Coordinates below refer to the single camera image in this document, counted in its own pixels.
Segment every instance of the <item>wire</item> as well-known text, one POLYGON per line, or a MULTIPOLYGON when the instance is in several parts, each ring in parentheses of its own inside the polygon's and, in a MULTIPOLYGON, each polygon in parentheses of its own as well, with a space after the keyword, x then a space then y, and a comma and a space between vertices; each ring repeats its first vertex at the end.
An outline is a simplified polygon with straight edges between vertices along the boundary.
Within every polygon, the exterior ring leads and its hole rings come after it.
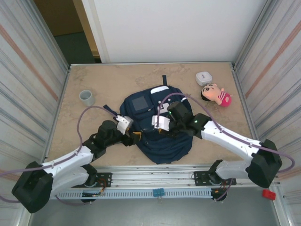
POLYGON ((85 205, 90 204, 89 202, 82 202, 82 203, 65 202, 65 201, 61 200, 57 195, 55 195, 55 197, 58 201, 60 201, 61 203, 65 204, 65 205, 68 205, 68 206, 85 206, 85 205))
POLYGON ((231 178, 231 181, 229 183, 229 186, 227 187, 227 190, 220 197, 218 197, 217 199, 214 199, 215 201, 219 201, 222 197, 224 197, 226 195, 226 193, 228 193, 228 191, 230 190, 230 187, 232 185, 232 182, 233 182, 233 178, 231 178))
POLYGON ((104 182, 103 182, 104 188, 107 187, 107 182, 106 182, 106 180, 105 180, 104 178, 98 178, 98 180, 104 181, 104 182))
MULTIPOLYGON (((60 160, 60 161, 54 163, 53 165, 42 166, 42 167, 36 167, 36 168, 29 168, 29 169, 14 169, 14 170, 10 170, 10 171, 6 171, 6 172, 3 172, 3 173, 0 173, 0 177, 3 177, 3 176, 5 176, 5 175, 11 174, 11 173, 23 173, 23 172, 32 172, 32 171, 38 171, 38 170, 48 169, 48 168, 50 168, 50 167, 57 166, 57 165, 59 165, 59 164, 61 164, 61 163, 63 163, 63 162, 66 162, 66 161, 72 159, 74 156, 76 156, 76 155, 80 152, 80 150, 81 150, 81 148, 82 148, 82 146, 83 146, 83 137, 81 136, 80 131, 79 131, 79 124, 80 124, 80 121, 81 121, 81 119, 82 119, 84 113, 85 113, 87 110, 91 109, 91 108, 102 109, 102 110, 106 111, 107 113, 111 114, 113 117, 116 117, 116 116, 117 116, 117 115, 113 114, 112 112, 108 111, 107 109, 105 109, 105 108, 103 108, 103 107, 100 107, 100 106, 90 106, 90 107, 87 107, 87 108, 80 114, 79 119, 78 119, 78 122, 77 122, 77 126, 76 126, 76 131, 77 131, 77 134, 78 134, 78 136, 79 136, 79 148, 78 148, 78 150, 77 150, 76 152, 74 152, 72 155, 70 155, 69 157, 67 157, 67 158, 65 158, 65 159, 63 159, 63 160, 60 160)), ((3 200, 3 201, 5 201, 5 202, 9 202, 9 203, 19 203, 19 201, 17 201, 17 200, 9 200, 9 199, 4 198, 4 197, 1 196, 1 195, 0 195, 0 199, 3 200)))
POLYGON ((221 189, 221 187, 224 185, 224 181, 222 181, 222 185, 218 188, 218 189, 221 189))
POLYGON ((253 144, 250 144, 249 142, 247 142, 247 141, 244 141, 243 139, 240 139, 240 138, 238 138, 238 137, 236 137, 235 135, 232 135, 232 134, 230 134, 230 133, 228 133, 228 132, 226 132, 226 131, 224 131, 224 130, 222 130, 221 129, 221 126, 217 123, 217 121, 214 119, 214 117, 211 115, 211 113, 197 100, 197 99, 195 99, 194 97, 191 97, 190 95, 186 95, 186 94, 183 94, 183 93, 171 93, 171 94, 168 94, 162 101, 161 101, 161 103, 160 103, 160 105, 159 105, 159 109, 158 109, 158 114, 157 114, 157 127, 159 127, 159 116, 160 116, 160 110, 161 110, 161 107, 162 107, 162 105, 165 103, 165 101, 169 98, 169 97, 171 97, 171 96, 174 96, 174 95, 180 95, 180 96, 184 96, 184 97, 186 97, 186 98, 190 98, 190 99, 192 99, 194 102, 196 102, 208 115, 209 115, 209 117, 212 119, 212 121, 214 122, 214 124, 216 125, 216 127, 218 128, 218 130, 220 131, 220 132, 222 132, 222 133, 224 133, 224 134, 226 134, 227 136, 229 136, 230 138, 233 138, 233 139, 235 139, 235 140, 237 140, 237 141, 240 141, 240 142, 242 142, 242 143, 244 143, 244 144, 246 144, 246 145, 251 145, 252 147, 255 147, 255 148, 258 148, 258 149, 261 149, 261 150, 264 150, 264 151, 267 151, 267 152, 272 152, 272 153, 274 153, 274 154, 279 154, 279 155, 281 155, 281 156, 283 156, 283 157, 286 157, 286 158, 288 158, 288 159, 290 159, 291 161, 292 161, 292 164, 289 166, 289 167, 287 167, 287 168, 285 168, 285 169, 283 169, 283 170, 279 170, 278 171, 278 173, 284 173, 284 172, 287 172, 287 171, 289 171, 289 170, 291 170, 294 166, 295 166, 295 160, 291 157, 291 156, 289 156, 289 155, 287 155, 287 154, 285 154, 285 153, 283 153, 283 152, 278 152, 278 151, 275 151, 275 150, 273 150, 273 149, 269 149, 269 148, 266 148, 266 147, 261 147, 261 146, 258 146, 258 145, 253 145, 253 144))

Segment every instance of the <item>navy backpack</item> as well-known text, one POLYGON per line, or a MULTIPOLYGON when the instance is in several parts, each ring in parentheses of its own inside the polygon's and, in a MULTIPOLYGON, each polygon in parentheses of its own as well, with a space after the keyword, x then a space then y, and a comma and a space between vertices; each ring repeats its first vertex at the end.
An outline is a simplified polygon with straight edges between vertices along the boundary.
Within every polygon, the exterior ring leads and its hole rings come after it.
MULTIPOLYGON (((131 131, 141 131, 142 137, 137 146, 156 164, 171 163, 187 155, 192 147, 192 137, 186 133, 170 138, 159 134, 151 124, 151 119, 158 113, 158 106, 170 93, 181 93, 178 88, 168 86, 163 75, 163 86, 157 86, 128 96, 120 107, 120 114, 134 120, 131 131)), ((163 104, 160 115, 167 116, 167 107, 174 101, 182 101, 191 112, 191 105, 186 98, 171 96, 163 104)))

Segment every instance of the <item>metal base plate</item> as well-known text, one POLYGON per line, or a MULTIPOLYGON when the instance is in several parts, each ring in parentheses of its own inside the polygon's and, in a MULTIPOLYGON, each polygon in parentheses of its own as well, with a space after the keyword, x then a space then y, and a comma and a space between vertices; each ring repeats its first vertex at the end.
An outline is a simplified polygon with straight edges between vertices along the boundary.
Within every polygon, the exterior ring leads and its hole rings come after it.
MULTIPOLYGON (((196 171, 193 173, 193 175, 194 175, 194 181, 196 186, 218 186, 218 185, 227 186, 230 184, 231 181, 231 179, 227 179, 227 180, 223 180, 219 184, 214 184, 209 178, 208 171, 196 171)), ((236 179, 233 179, 231 185, 236 185, 236 179)))

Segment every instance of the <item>white wall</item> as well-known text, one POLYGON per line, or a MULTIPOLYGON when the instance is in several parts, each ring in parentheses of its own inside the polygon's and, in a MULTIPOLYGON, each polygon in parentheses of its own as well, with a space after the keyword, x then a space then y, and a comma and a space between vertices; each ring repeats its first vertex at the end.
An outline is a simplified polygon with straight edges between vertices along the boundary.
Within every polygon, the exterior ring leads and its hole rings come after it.
POLYGON ((103 63, 233 61, 266 0, 83 0, 103 63))

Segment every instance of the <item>small white container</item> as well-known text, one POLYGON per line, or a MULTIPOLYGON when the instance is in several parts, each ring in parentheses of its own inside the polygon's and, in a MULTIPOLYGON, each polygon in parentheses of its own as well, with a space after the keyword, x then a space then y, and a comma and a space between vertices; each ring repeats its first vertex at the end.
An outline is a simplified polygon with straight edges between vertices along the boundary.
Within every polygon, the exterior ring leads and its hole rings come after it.
POLYGON ((212 76, 209 72, 199 72, 196 75, 196 81, 200 86, 205 86, 212 82, 212 76))
POLYGON ((95 98, 90 90, 81 91, 79 98, 87 107, 90 107, 95 103, 95 98))

